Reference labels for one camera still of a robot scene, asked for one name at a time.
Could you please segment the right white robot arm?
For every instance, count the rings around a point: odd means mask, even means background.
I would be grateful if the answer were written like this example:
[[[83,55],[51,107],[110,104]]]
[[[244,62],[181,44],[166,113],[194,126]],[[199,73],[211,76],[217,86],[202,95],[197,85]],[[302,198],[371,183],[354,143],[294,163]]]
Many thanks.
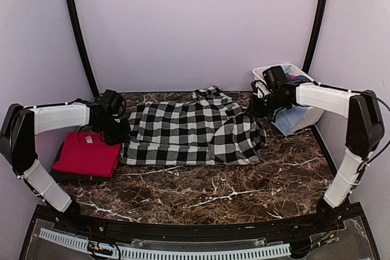
[[[249,113],[262,118],[280,108],[293,105],[312,107],[344,120],[345,147],[337,173],[323,200],[331,208],[341,206],[355,189],[366,170],[381,154],[378,149],[385,135],[381,106],[373,91],[342,90],[327,85],[286,83],[268,94],[256,91],[250,97]]]

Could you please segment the black frame post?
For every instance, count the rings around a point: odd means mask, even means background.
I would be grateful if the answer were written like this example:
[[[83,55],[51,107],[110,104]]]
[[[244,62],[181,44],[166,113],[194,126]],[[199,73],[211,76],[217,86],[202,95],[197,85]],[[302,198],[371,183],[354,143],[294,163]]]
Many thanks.
[[[302,71],[306,74],[308,74],[310,71],[314,58],[314,53],[316,52],[316,46],[319,39],[319,34],[321,32],[322,20],[325,13],[326,3],[327,0],[317,0],[311,35],[302,67]]]
[[[76,41],[77,49],[79,52],[80,60],[82,62],[85,77],[87,78],[88,86],[93,97],[97,97],[99,95],[99,89],[93,74],[91,63],[88,57],[87,48],[84,42],[79,16],[77,13],[76,0],[66,0],[66,5],[68,8],[68,14],[73,29],[74,39]]]

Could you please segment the light blue cloth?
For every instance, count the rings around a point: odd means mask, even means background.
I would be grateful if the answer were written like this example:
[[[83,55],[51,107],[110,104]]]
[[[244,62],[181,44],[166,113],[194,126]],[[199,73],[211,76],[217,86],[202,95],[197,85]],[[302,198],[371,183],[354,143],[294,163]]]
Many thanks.
[[[308,107],[293,105],[290,109],[279,108],[275,110],[271,124],[275,126],[284,136],[292,135],[308,126],[306,113]]]

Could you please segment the right black frame post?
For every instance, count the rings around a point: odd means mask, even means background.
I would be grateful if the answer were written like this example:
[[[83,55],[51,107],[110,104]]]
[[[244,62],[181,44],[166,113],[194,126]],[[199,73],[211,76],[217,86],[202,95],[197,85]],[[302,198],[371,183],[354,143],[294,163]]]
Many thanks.
[[[321,32],[322,20],[325,13],[326,3],[327,0],[317,0],[311,35],[302,67],[302,71],[306,74],[308,74],[310,71],[314,58],[314,53],[316,52],[316,46],[319,39],[319,34]]]

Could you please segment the black front rail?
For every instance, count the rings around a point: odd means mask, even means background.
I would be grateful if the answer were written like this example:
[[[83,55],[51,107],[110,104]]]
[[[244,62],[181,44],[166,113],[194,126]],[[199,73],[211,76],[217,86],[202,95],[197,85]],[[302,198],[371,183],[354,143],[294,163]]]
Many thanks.
[[[135,239],[152,241],[211,242],[249,239],[305,241],[317,233],[329,233],[339,227],[335,221],[321,222],[314,214],[268,222],[228,225],[164,225],[126,222],[79,215],[75,221],[50,211],[47,219],[65,231],[89,234],[93,239],[106,238],[129,243]]]

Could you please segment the white plastic laundry bin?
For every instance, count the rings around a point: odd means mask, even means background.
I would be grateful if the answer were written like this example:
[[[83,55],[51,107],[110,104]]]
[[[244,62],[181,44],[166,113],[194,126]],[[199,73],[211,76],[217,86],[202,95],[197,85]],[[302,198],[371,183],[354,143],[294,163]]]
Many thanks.
[[[280,65],[284,69],[285,66],[293,65],[293,64],[281,63],[281,64],[277,64],[277,65]],[[273,65],[263,66],[263,67],[254,68],[252,70],[253,79],[257,81],[257,83],[255,85],[257,87],[257,89],[254,90],[254,93],[259,97],[263,97],[263,96],[271,93],[271,90],[268,88],[268,86],[264,80],[263,71],[272,67],[272,66]],[[315,123],[317,123],[317,121],[322,116],[323,112],[324,111],[321,109],[308,107],[308,111],[306,113],[306,120],[308,122],[308,126],[311,126],[311,125],[314,125]]]

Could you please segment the blue garment in bin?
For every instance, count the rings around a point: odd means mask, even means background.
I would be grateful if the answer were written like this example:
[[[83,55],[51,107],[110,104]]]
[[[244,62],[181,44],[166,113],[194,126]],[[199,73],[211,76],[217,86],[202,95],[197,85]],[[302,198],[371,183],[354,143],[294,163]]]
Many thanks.
[[[287,65],[287,66],[284,67],[283,70],[284,70],[284,73],[285,73],[287,79],[291,83],[303,84],[303,83],[312,83],[313,82],[313,79],[309,75],[307,75],[301,69],[297,68],[294,65]],[[291,80],[289,78],[290,75],[298,76],[298,78],[296,78],[294,80]]]

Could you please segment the left black frame post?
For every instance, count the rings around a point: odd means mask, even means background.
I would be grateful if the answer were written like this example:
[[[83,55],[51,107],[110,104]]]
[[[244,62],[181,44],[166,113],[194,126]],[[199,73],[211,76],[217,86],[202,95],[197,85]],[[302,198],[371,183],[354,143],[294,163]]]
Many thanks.
[[[74,39],[76,41],[77,49],[79,52],[80,60],[82,62],[85,77],[87,78],[88,86],[93,97],[97,97],[99,95],[99,89],[93,74],[91,63],[88,57],[87,48],[84,42],[79,16],[77,13],[76,0],[66,0],[66,5],[68,8],[68,14],[73,29]]]

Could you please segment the folded red t-shirt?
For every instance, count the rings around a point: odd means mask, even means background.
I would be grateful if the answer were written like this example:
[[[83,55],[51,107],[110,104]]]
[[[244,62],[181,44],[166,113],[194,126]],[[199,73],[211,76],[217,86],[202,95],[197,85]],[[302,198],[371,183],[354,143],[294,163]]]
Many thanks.
[[[69,132],[52,170],[60,173],[111,178],[121,146],[110,146],[98,133]]]

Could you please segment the black white plaid shirt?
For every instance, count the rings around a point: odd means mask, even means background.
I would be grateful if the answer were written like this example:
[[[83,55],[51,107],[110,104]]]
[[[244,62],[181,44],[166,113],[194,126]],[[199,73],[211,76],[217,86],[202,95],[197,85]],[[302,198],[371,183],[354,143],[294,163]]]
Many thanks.
[[[218,86],[195,90],[190,102],[139,104],[129,124],[127,165],[255,165],[266,145],[261,121]]]

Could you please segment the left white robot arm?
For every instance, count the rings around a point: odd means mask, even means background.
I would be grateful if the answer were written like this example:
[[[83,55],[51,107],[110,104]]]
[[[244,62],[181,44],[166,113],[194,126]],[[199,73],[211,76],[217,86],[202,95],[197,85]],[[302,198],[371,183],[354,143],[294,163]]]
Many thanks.
[[[124,102],[106,103],[74,100],[60,104],[23,106],[11,104],[1,127],[1,155],[11,165],[13,173],[22,179],[32,192],[62,213],[62,223],[73,233],[86,228],[86,220],[75,209],[78,204],[64,191],[42,163],[42,142],[54,138],[66,129],[91,126],[103,133],[108,141],[125,133]]]

